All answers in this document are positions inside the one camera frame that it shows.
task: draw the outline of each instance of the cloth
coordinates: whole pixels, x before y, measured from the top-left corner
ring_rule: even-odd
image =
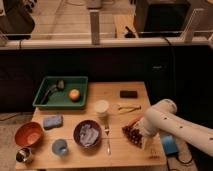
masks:
[[[94,144],[98,138],[98,131],[94,128],[91,128],[91,125],[85,124],[81,127],[80,130],[80,142],[83,146],[89,147]]]

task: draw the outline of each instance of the black wall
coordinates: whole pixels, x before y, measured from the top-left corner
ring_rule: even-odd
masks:
[[[171,98],[179,115],[213,122],[213,52],[208,46],[0,51],[0,112],[32,111],[45,76],[145,81],[151,103]]]

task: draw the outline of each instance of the spoon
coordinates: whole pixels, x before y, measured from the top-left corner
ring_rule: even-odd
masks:
[[[41,104],[45,104],[47,98],[57,91],[62,91],[64,89],[64,80],[57,80],[55,84],[53,84],[50,88],[47,89],[46,93],[44,94],[43,98],[41,99]]]

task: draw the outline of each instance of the wooden table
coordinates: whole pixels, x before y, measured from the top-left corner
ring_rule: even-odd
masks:
[[[137,99],[119,97],[119,91],[137,90]],[[110,102],[107,119],[97,117],[94,102],[105,99]],[[141,110],[118,114],[117,103],[140,104]],[[41,111],[35,110],[33,121],[42,125],[44,117],[62,114],[64,125],[45,131],[44,139],[35,149],[35,159],[31,164],[16,163],[16,169],[58,169],[58,168],[97,168],[97,167],[130,167],[130,166],[162,166],[166,164],[166,157],[159,136],[147,140],[143,148],[132,145],[123,135],[121,128],[130,120],[142,114],[150,106],[147,91],[143,82],[107,82],[89,83],[87,105],[84,110]],[[101,143],[89,150],[80,148],[73,140],[73,130],[82,120],[97,121],[102,128]],[[106,135],[103,131],[104,123],[110,125],[111,155],[107,154]],[[52,143],[59,138],[68,142],[69,153],[65,157],[58,157],[51,151]]]

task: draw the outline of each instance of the toy food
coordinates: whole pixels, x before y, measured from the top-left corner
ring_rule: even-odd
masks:
[[[80,99],[80,91],[77,89],[72,89],[69,91],[69,98],[73,101],[76,102]]]

